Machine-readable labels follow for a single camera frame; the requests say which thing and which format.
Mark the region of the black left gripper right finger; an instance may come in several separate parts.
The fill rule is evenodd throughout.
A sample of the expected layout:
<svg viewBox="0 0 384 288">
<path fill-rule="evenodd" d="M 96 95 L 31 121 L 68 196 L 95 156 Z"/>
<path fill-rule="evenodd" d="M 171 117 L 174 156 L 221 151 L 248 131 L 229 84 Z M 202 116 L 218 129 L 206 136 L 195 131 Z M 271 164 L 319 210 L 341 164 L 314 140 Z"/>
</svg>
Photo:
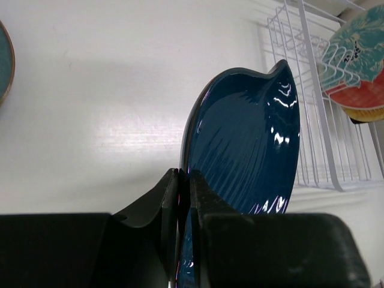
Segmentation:
<svg viewBox="0 0 384 288">
<path fill-rule="evenodd" d="M 241 214 L 190 178 L 197 287 L 370 287 L 348 226 L 331 214 Z"/>
</svg>

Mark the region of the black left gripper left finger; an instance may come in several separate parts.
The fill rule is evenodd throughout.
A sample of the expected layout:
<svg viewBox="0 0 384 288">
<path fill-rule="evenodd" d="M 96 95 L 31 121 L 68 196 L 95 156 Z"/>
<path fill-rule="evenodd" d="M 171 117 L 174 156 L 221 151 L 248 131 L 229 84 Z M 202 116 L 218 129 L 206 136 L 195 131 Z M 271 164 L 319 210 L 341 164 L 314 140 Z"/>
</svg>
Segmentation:
<svg viewBox="0 0 384 288">
<path fill-rule="evenodd" d="M 167 287 L 178 170 L 115 214 L 1 216 L 2 287 Z"/>
</svg>

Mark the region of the dark blue leaf plate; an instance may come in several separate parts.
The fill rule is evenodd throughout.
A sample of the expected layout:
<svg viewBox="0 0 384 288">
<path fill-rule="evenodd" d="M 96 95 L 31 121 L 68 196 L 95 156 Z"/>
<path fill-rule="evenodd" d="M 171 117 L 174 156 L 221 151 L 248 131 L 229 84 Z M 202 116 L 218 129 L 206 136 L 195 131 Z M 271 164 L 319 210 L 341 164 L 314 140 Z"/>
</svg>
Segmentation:
<svg viewBox="0 0 384 288">
<path fill-rule="evenodd" d="M 285 60 L 259 73 L 231 68 L 204 88 L 189 115 L 179 169 L 176 286 L 194 279 L 190 178 L 241 214 L 284 214 L 295 181 L 300 143 L 298 93 Z"/>
</svg>

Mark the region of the black yellow square plate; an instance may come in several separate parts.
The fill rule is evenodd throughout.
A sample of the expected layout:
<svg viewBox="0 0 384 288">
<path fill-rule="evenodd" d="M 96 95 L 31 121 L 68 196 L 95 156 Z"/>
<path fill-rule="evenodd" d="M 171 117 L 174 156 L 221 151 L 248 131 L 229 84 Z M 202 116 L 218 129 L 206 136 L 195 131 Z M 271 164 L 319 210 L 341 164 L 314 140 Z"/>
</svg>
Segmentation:
<svg viewBox="0 0 384 288">
<path fill-rule="evenodd" d="M 349 118 L 350 121 L 354 124 L 354 125 L 359 125 L 359 124 L 365 124 L 365 123 L 372 123 L 372 122 L 377 122 L 377 121 L 380 121 L 380 119 L 374 119 L 374 120 L 363 120 L 363 121 L 359 121 L 359 120 L 356 120 L 356 119 L 353 119 L 353 118 Z"/>
</svg>

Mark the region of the orange woven square plate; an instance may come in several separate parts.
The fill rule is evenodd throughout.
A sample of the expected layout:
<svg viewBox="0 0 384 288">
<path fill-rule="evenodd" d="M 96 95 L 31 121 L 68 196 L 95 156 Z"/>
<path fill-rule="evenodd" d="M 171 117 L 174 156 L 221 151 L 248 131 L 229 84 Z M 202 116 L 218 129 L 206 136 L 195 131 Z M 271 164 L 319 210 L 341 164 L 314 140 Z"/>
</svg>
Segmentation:
<svg viewBox="0 0 384 288">
<path fill-rule="evenodd" d="M 342 107 L 342 109 L 348 115 L 348 117 L 359 121 L 371 119 L 383 120 L 383 107 L 375 109 L 351 109 L 347 107 Z"/>
</svg>

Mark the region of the red teal floral plate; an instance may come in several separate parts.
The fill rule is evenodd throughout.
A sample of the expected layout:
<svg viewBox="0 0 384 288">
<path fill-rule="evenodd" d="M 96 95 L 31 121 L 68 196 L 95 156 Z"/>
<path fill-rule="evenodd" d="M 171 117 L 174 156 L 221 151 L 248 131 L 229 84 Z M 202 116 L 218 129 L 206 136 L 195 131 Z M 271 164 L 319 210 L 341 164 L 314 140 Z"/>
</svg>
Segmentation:
<svg viewBox="0 0 384 288">
<path fill-rule="evenodd" d="M 330 39 L 325 61 L 344 71 L 320 76 L 332 101 L 358 110 L 383 107 L 383 5 L 361 12 Z"/>
</svg>

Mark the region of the teal round glass plate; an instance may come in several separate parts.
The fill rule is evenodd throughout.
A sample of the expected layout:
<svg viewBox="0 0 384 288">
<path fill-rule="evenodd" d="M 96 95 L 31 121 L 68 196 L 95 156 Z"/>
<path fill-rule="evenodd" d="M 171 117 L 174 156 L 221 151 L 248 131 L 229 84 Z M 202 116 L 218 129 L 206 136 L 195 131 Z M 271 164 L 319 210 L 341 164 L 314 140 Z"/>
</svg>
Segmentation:
<svg viewBox="0 0 384 288">
<path fill-rule="evenodd" d="M 14 79 L 16 59 L 14 54 L 14 47 L 11 38 L 1 22 L 1 54 L 0 54 L 0 81 L 1 81 L 1 104 L 6 99 Z"/>
</svg>

